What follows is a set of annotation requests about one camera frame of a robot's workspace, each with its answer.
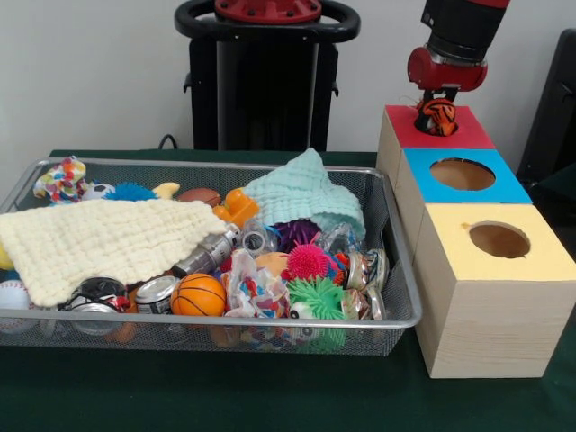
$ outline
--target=pink spiky ball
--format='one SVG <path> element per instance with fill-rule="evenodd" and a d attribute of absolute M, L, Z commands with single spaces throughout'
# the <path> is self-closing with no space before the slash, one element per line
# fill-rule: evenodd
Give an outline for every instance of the pink spiky ball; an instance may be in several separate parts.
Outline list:
<path fill-rule="evenodd" d="M 326 277 L 329 258 L 321 247 L 299 245 L 288 255 L 288 271 L 293 278 Z"/>

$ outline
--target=white wall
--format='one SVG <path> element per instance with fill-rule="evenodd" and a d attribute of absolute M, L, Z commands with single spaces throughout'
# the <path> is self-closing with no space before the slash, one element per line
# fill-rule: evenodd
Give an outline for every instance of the white wall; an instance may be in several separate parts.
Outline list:
<path fill-rule="evenodd" d="M 0 4 L 0 199 L 51 149 L 144 149 L 172 132 L 191 141 L 182 93 L 188 40 L 174 29 L 183 0 L 4 0 Z M 424 0 L 345 0 L 363 18 L 340 45 L 340 98 L 329 148 L 376 150 L 384 104 L 419 97 L 406 62 L 428 38 Z M 515 167 L 574 0 L 512 0 L 484 86 L 459 98 Z"/>

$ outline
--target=green tablecloth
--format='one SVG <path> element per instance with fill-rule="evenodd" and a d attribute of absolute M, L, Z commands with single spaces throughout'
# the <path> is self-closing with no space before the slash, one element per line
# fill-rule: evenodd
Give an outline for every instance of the green tablecloth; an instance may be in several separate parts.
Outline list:
<path fill-rule="evenodd" d="M 80 158 L 283 163 L 195 151 Z M 374 153 L 327 154 L 373 166 Z M 413 331 L 387 358 L 0 348 L 0 431 L 576 430 L 576 324 L 542 380 L 430 380 Z"/>

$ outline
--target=orange basketball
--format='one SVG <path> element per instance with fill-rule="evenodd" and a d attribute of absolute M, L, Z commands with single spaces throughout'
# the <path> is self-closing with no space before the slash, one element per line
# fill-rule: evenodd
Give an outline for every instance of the orange basketball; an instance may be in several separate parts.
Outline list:
<path fill-rule="evenodd" d="M 172 292 L 172 313 L 219 317 L 226 307 L 226 290 L 218 279 L 207 274 L 190 274 Z"/>

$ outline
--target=yellow box top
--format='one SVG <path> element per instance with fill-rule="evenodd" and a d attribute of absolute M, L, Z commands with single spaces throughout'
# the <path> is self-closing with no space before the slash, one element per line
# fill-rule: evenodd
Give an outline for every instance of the yellow box top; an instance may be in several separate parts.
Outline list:
<path fill-rule="evenodd" d="M 576 282 L 576 264 L 533 205 L 426 207 L 457 280 Z"/>

